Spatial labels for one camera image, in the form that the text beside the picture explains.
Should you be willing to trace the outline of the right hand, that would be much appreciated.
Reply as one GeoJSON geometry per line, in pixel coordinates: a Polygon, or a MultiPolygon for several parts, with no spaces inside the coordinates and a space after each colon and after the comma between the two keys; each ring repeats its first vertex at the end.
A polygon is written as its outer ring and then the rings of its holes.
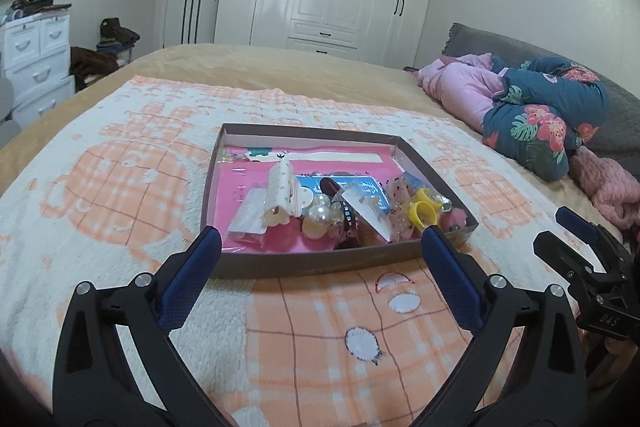
{"type": "Polygon", "coordinates": [[[604,389],[617,383],[638,352],[629,339],[617,340],[590,332],[582,334],[580,345],[589,389],[604,389]]]}

